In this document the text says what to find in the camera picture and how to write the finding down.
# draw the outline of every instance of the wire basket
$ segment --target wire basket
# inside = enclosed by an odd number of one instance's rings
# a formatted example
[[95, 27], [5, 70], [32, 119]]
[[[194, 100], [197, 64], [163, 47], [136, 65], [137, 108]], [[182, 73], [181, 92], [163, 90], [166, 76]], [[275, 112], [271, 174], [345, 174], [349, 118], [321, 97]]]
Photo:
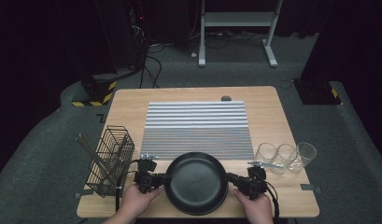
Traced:
[[117, 180], [128, 172], [133, 152], [134, 143], [128, 131], [123, 126], [108, 125], [96, 150], [102, 162], [92, 160], [86, 185], [103, 198], [115, 195]]

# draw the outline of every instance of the person's left hand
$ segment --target person's left hand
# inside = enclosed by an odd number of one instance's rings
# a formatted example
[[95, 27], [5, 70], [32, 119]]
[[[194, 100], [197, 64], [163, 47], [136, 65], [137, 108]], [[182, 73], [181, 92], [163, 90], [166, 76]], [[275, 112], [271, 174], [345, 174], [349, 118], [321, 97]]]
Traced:
[[147, 210], [150, 202], [162, 193], [163, 188], [151, 189], [143, 194], [138, 185], [130, 186], [123, 192], [120, 209], [106, 223], [134, 223]]

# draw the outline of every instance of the wooden tabletop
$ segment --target wooden tabletop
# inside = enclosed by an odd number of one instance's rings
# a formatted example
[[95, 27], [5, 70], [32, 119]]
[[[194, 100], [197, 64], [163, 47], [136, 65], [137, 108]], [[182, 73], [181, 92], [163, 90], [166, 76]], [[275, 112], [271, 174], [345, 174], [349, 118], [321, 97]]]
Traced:
[[[125, 126], [131, 135], [135, 150], [133, 159], [139, 158], [143, 140], [149, 102], [220, 101], [228, 95], [233, 101], [244, 101], [249, 133], [254, 153], [261, 143], [275, 146], [287, 143], [295, 146], [286, 115], [274, 87], [217, 87], [177, 89], [136, 89], [115, 92], [106, 118], [107, 125]], [[170, 161], [156, 161], [154, 173], [165, 173]], [[226, 172], [247, 176], [247, 161], [220, 161]], [[130, 170], [136, 170], [135, 164]], [[305, 170], [300, 173], [287, 171], [276, 175], [266, 171], [266, 181], [278, 194], [280, 217], [316, 217], [319, 214], [313, 191], [302, 190], [301, 184], [309, 184]], [[128, 175], [126, 186], [133, 184], [134, 175]], [[243, 208], [233, 196], [235, 187], [229, 184], [229, 191], [223, 204], [210, 217], [244, 217]], [[110, 217], [115, 213], [115, 197], [100, 197], [98, 194], [83, 195], [78, 205], [80, 217]], [[196, 217], [178, 211], [167, 199], [165, 193], [155, 199], [141, 217]]]

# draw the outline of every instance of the white metal stand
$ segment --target white metal stand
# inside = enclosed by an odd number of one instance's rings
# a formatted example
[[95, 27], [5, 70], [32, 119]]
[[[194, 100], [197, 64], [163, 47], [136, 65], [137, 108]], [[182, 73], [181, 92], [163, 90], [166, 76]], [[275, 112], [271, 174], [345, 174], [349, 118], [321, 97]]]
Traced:
[[262, 41], [262, 44], [270, 66], [277, 67], [276, 57], [270, 45], [282, 4], [283, 0], [278, 0], [276, 10], [271, 12], [205, 12], [205, 0], [202, 0], [199, 66], [205, 66], [206, 26], [269, 26], [268, 37]]

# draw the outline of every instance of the gray carpet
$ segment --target gray carpet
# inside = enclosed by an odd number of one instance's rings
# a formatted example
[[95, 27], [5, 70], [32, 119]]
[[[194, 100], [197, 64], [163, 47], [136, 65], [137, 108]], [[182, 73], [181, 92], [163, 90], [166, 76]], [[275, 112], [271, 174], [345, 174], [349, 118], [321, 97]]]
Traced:
[[[231, 41], [221, 49], [206, 48], [204, 68], [198, 67], [197, 57], [191, 57], [198, 52], [197, 47], [169, 45], [149, 56], [162, 63], [157, 80], [160, 88], [276, 87], [295, 142], [309, 142], [318, 149], [318, 157], [306, 171], [311, 183], [322, 189], [322, 193], [316, 193], [320, 214], [315, 218], [298, 218], [298, 223], [382, 223], [382, 157], [364, 130], [346, 90], [341, 83], [332, 82], [342, 105], [302, 105], [291, 83], [300, 77], [316, 38], [275, 36], [272, 48], [278, 68], [269, 66], [260, 41]], [[209, 39], [207, 44], [218, 47], [225, 42]], [[157, 74], [159, 66], [154, 60], [147, 59], [147, 67], [153, 75]], [[139, 86], [137, 74], [120, 80], [115, 90]], [[142, 87], [151, 86], [145, 74]], [[104, 126], [97, 114], [106, 115], [109, 104], [71, 106], [79, 88], [79, 83], [75, 83], [64, 90], [62, 106], [34, 127], [0, 174], [0, 224], [82, 220], [76, 214], [78, 199], [74, 194], [83, 189], [90, 157], [75, 137], [85, 133], [96, 146]], [[92, 218], [84, 223], [102, 220]]]

